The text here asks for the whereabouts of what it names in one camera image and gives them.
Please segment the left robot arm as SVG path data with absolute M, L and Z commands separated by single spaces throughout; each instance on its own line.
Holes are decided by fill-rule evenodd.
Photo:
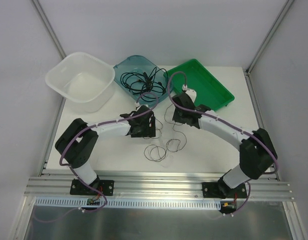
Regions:
M 55 148 L 61 155 L 60 165 L 70 167 L 77 177 L 72 181 L 71 195 L 113 195 L 114 181 L 100 179 L 91 167 L 89 158 L 97 141 L 123 136 L 156 136 L 154 112 L 141 105 L 130 113 L 121 114 L 117 119 L 103 123 L 89 124 L 81 118 L 72 121 L 55 143 Z

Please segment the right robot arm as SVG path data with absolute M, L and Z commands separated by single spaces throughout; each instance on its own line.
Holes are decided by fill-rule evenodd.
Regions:
M 170 99 L 175 106 L 175 122 L 210 132 L 239 151 L 239 164 L 207 189 L 211 196 L 231 198 L 239 185 L 258 179 L 271 165 L 277 165 L 277 153 L 265 129 L 248 131 L 234 126 L 220 118 L 211 108 L 203 104 L 196 106 L 185 91 Z

